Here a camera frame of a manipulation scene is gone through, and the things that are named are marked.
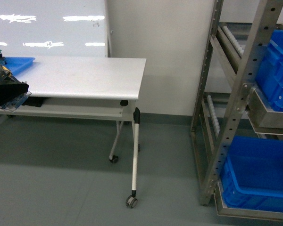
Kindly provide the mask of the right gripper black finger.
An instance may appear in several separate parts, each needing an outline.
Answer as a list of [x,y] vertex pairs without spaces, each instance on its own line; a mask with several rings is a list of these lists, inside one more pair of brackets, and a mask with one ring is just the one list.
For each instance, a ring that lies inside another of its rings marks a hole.
[[24,82],[0,81],[0,106],[28,92],[28,89],[29,85]]

